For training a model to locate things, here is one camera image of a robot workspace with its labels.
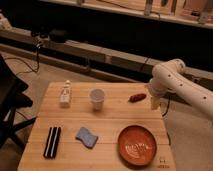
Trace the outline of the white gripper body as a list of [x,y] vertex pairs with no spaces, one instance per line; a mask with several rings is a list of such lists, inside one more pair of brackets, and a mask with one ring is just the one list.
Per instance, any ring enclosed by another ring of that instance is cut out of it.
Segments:
[[147,89],[150,95],[156,98],[163,97],[167,92],[167,87],[161,84],[157,79],[151,79],[147,83]]

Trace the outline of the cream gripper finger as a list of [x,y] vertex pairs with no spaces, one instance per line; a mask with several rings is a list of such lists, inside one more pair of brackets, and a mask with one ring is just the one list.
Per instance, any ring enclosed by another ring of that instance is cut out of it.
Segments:
[[150,98],[150,102],[151,102],[151,109],[152,110],[157,110],[160,106],[160,98],[159,97],[154,97],[152,96]]

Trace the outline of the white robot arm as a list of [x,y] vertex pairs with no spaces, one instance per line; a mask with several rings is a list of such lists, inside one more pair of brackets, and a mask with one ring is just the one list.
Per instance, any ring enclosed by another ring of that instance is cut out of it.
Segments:
[[213,92],[183,76],[186,65],[181,59],[156,64],[147,89],[152,96],[152,105],[168,90],[174,91],[188,104],[198,109],[213,121]]

